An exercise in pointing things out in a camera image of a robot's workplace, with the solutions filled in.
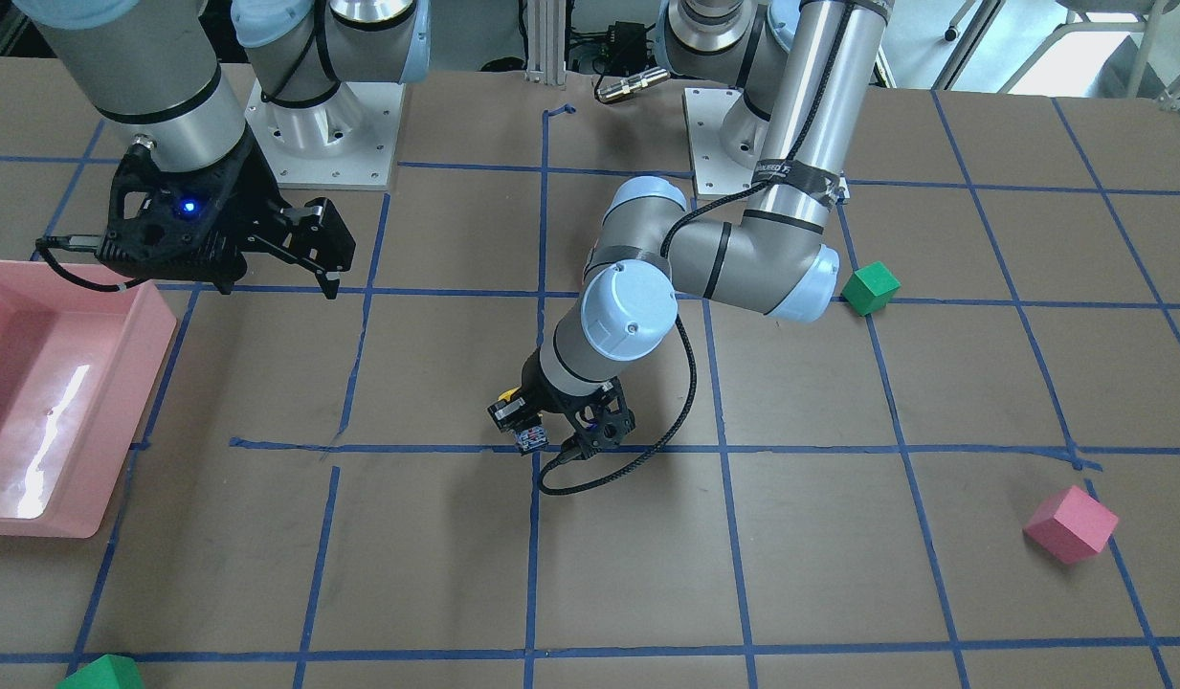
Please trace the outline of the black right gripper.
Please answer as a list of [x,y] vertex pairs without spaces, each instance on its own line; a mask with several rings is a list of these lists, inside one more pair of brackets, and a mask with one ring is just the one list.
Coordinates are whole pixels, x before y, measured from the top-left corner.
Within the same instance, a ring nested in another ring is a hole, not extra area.
[[312,273],[323,296],[337,298],[356,239],[327,197],[288,208],[253,130],[241,132],[230,152],[195,170],[191,178],[188,191],[206,202],[203,227],[216,241],[214,258],[204,260],[196,280],[231,294],[247,275],[244,254],[266,252]]

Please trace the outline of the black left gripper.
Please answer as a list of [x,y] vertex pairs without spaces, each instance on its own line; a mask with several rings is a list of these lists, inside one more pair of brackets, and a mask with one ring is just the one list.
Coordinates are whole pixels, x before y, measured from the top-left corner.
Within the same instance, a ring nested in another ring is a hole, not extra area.
[[524,434],[538,426],[538,409],[564,415],[570,396],[590,395],[604,381],[582,380],[553,349],[537,349],[523,365],[523,396],[498,398],[489,406],[489,416],[502,433]]

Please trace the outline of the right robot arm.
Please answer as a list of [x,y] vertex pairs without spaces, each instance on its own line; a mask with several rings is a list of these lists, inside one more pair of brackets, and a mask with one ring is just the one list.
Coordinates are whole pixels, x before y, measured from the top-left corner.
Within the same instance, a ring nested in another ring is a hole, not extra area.
[[35,251],[96,293],[195,280],[230,294],[247,254],[300,265],[335,300],[356,239],[333,201],[295,206],[280,185],[306,169],[384,188],[392,165],[371,93],[422,81],[428,1],[234,1],[234,34],[256,71],[241,105],[186,1],[20,1],[83,96],[127,136],[99,235],[53,235]]

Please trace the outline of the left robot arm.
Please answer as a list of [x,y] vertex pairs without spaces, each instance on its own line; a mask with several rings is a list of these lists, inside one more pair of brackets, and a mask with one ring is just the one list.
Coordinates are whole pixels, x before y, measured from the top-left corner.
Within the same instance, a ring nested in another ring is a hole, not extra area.
[[656,54],[677,76],[740,92],[760,139],[717,205],[691,209],[662,176],[617,189],[586,257],[581,296],[489,409],[525,434],[543,414],[611,402],[620,375],[676,326],[678,294],[813,322],[834,296],[839,256],[822,239],[891,1],[668,1]]

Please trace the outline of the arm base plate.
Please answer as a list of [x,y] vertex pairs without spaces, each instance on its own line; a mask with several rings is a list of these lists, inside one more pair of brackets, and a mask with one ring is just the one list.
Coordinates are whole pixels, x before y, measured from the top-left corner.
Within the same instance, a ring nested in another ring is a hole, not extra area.
[[332,100],[284,109],[254,83],[245,118],[280,188],[387,191],[406,96],[406,84],[345,83]]
[[734,88],[684,91],[687,143],[696,191],[706,201],[748,189],[762,152],[768,122],[747,109],[743,96]]

